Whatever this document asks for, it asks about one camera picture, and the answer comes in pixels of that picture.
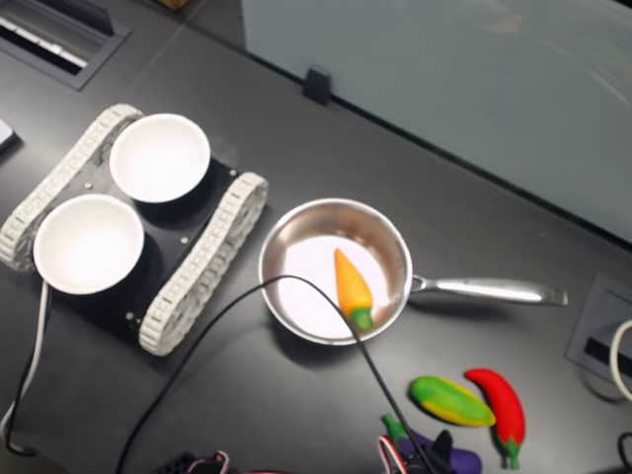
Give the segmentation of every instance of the green stem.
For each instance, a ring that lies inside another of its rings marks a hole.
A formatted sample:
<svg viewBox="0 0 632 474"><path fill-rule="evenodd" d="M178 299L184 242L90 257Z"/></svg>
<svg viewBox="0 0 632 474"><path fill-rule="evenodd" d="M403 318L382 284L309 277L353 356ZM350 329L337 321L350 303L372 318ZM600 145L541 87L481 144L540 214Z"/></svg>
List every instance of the green stem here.
<svg viewBox="0 0 632 474"><path fill-rule="evenodd" d="M510 457L510 468L514 470L519 469L520 465L517 462L517 454L520 452L520 444L514 441L513 436L510 436L507 442L501 440L501 444Z"/></svg>
<svg viewBox="0 0 632 474"><path fill-rule="evenodd" d="M388 415L384 415L382 417L382 421L386 425L388 437L391 439L391 442L395 443L400 438L408 439L408 435L406 434L406 430L404 430L402 424L397 422L390 413Z"/></svg>
<svg viewBox="0 0 632 474"><path fill-rule="evenodd" d="M349 319L351 319L355 326L362 332L368 331L373 327L371 308L352 309L349 312Z"/></svg>

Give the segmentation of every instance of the power outlet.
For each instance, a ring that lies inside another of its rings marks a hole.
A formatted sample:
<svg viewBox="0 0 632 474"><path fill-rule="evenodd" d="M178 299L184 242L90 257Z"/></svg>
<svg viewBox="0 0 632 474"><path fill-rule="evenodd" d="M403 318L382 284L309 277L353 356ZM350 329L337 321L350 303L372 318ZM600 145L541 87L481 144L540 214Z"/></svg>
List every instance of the power outlet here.
<svg viewBox="0 0 632 474"><path fill-rule="evenodd" d="M632 319L632 287L597 274L566 356L611 381L608 360L612 337L616 328L629 319ZM621 342L619 370L632 383L632 334Z"/></svg>

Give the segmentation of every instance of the white bowl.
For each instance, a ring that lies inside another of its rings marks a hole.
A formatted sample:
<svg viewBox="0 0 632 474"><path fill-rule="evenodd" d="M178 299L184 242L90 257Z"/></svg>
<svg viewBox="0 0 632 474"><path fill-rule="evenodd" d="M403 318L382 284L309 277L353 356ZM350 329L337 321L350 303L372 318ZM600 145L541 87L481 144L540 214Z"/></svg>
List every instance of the white bowl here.
<svg viewBox="0 0 632 474"><path fill-rule="evenodd" d="M145 240L136 212L105 195L75 197L39 227L34 259L41 277L70 294L114 286L136 266Z"/></svg>
<svg viewBox="0 0 632 474"><path fill-rule="evenodd" d="M158 114L136 121L115 141L110 170L118 187L142 202L167 202L192 191L210 163L210 145L188 118Z"/></svg>

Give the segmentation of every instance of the saucepan handle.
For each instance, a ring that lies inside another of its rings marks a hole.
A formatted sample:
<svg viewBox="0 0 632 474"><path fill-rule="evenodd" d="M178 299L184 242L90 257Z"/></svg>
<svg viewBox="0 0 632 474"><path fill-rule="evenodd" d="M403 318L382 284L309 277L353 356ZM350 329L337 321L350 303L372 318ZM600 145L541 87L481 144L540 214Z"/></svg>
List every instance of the saucepan handle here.
<svg viewBox="0 0 632 474"><path fill-rule="evenodd" d="M500 299L514 303L566 306L566 291L540 283L504 278L429 279L413 275L411 293L427 291L480 298Z"/></svg>

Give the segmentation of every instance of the saucepan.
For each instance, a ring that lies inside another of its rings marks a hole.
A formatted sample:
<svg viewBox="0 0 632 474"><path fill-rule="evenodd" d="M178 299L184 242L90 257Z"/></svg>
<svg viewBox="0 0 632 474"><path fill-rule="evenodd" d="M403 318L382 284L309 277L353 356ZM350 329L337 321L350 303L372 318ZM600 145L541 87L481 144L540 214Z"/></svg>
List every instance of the saucepan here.
<svg viewBox="0 0 632 474"><path fill-rule="evenodd" d="M538 305L568 302L564 290L529 281L414 275L410 252L395 226L374 208L341 198L314 200L286 214L264 243L259 279L304 277L336 301L337 248L362 274L373 298L373 328L361 334L363 340L388 328L411 293L434 291ZM332 346L355 342L338 312L304 282L282 279L264 289L264 298L280 323L301 338Z"/></svg>

